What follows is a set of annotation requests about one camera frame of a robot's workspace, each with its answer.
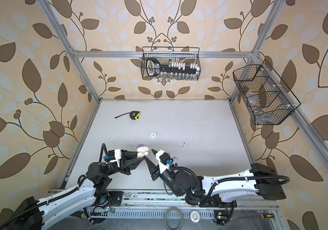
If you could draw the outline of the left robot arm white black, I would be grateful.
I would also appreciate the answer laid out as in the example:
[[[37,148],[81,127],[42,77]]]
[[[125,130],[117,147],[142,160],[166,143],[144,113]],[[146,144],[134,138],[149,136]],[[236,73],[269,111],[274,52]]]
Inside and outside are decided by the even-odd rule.
[[[8,220],[0,225],[0,230],[47,230],[62,219],[83,211],[90,206],[110,208],[114,199],[107,190],[111,175],[130,175],[150,153],[149,147],[140,146],[136,151],[110,150],[102,144],[97,162],[89,165],[87,173],[79,177],[77,185],[55,195],[36,200],[25,199]]]

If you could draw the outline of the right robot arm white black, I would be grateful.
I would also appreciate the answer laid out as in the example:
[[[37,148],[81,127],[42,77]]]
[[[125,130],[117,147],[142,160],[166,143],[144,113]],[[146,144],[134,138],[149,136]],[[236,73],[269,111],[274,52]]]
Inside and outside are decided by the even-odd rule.
[[[149,158],[148,148],[138,153],[148,166],[153,181],[160,178],[165,190],[175,196],[184,196],[192,206],[221,207],[239,198],[261,196],[265,200],[286,198],[282,185],[290,178],[278,175],[268,166],[254,163],[249,170],[224,176],[198,176],[189,168],[178,166],[163,150],[153,151],[157,163]]]

